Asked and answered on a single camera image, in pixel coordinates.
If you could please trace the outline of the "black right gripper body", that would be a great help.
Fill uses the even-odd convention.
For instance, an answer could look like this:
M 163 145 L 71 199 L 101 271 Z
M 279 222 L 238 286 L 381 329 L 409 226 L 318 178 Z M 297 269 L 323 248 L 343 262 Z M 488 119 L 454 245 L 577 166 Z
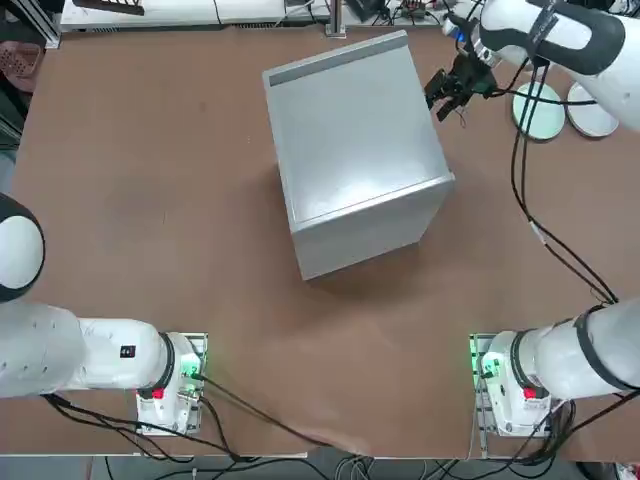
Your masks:
M 449 75 L 453 78 L 454 96 L 459 99 L 469 99 L 475 94 L 488 98 L 497 90 L 492 68 L 476 54 L 459 53 Z

